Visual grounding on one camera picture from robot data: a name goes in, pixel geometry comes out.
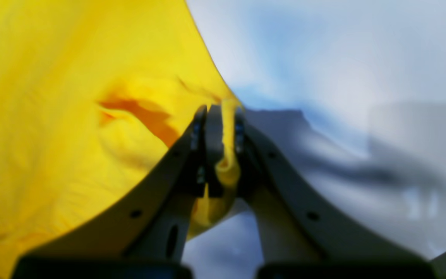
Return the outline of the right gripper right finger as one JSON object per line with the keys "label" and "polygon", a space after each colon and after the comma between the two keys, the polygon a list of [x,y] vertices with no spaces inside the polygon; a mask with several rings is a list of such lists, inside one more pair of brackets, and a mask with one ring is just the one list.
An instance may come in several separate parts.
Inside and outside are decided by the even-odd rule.
{"label": "right gripper right finger", "polygon": [[265,265],[258,279],[434,279],[428,262],[323,198],[238,109],[238,194],[253,209]]}

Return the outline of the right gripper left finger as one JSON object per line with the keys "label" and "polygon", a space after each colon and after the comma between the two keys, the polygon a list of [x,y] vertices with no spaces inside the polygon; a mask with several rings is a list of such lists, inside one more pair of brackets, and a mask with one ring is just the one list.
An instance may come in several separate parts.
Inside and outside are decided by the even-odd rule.
{"label": "right gripper left finger", "polygon": [[20,258],[14,279],[191,279],[181,255],[197,198],[220,197],[221,106],[197,109],[184,134],[130,192]]}

